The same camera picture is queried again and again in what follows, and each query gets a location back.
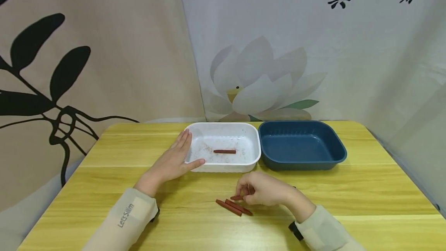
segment reddish-brown stick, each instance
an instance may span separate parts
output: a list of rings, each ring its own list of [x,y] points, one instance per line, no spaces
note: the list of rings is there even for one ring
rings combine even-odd
[[[229,201],[228,199],[226,199],[226,201],[224,201],[226,204],[231,205],[233,208],[235,208],[236,210],[240,210],[241,212],[243,212],[246,215],[252,216],[252,212],[250,212],[249,210],[247,210],[246,208],[242,207],[241,205],[236,204],[233,201]]]
[[[236,209],[235,207],[233,207],[231,205],[226,204],[223,201],[215,200],[215,202],[238,216],[242,215],[242,212],[240,210]]]
[[[234,200],[234,201],[243,201],[243,196],[232,196],[232,197],[231,197],[231,200]]]
[[[224,154],[236,154],[237,150],[234,149],[216,149],[214,153],[224,153]]]

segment dark blue tray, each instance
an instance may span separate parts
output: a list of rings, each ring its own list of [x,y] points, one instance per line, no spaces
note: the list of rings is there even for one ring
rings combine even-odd
[[[329,170],[347,157],[335,131],[320,121],[267,121],[259,127],[265,165],[282,170]]]

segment black branch print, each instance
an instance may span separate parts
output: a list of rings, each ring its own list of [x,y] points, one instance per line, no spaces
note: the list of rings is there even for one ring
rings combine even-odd
[[[7,0],[0,0],[0,5]],[[131,122],[138,122],[137,120],[126,118],[123,116],[106,116],[102,118],[95,118],[87,113],[78,110],[71,106],[60,107],[58,100],[67,92],[84,69],[88,58],[90,57],[91,48],[89,46],[79,46],[72,49],[62,57],[59,64],[56,66],[50,81],[50,98],[47,98],[43,93],[33,87],[23,76],[21,70],[29,66],[41,46],[46,40],[58,29],[65,20],[65,16],[61,13],[46,16],[22,31],[12,42],[10,49],[11,64],[8,64],[0,56],[0,70],[5,70],[12,74],[15,78],[21,81],[33,94],[20,93],[15,91],[2,90],[0,87],[0,116],[14,115],[35,117],[25,119],[17,122],[12,122],[0,126],[0,129],[11,127],[17,124],[26,124],[33,121],[46,121],[52,126],[52,131],[49,134],[48,142],[50,145],[60,145],[64,149],[64,159],[60,173],[60,180],[62,186],[66,183],[66,172],[68,162],[70,161],[70,146],[67,140],[71,142],[82,154],[86,155],[86,151],[79,146],[79,144],[72,137],[74,130],[79,130],[88,134],[94,139],[99,139],[99,136],[84,120],[92,122],[100,122],[108,119],[124,119]],[[56,119],[51,119],[45,113],[49,110],[57,109],[59,114]],[[62,117],[69,118],[70,122],[62,121]],[[87,130],[79,128],[76,123],[83,125]],[[69,127],[68,131],[64,131],[61,125]]]

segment wood grain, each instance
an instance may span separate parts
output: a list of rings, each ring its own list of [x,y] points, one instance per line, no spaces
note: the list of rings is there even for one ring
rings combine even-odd
[[[328,209],[367,250],[442,250],[446,221],[387,152],[356,122],[327,122],[348,156],[331,171],[274,172]],[[252,122],[258,127],[259,122]],[[109,128],[19,250],[79,250],[122,192],[133,186],[188,124]],[[156,196],[161,214],[131,250],[308,250],[288,231],[282,207],[248,206],[238,217],[215,199],[234,195],[241,174],[190,172]]]

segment black watch strap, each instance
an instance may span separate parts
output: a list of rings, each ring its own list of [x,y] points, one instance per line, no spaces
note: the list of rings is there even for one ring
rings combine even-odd
[[[294,236],[296,237],[296,239],[298,239],[299,241],[302,241],[304,239],[304,237],[302,236],[302,234],[300,233],[299,229],[296,227],[296,223],[292,222],[289,226],[288,229],[294,234]]]

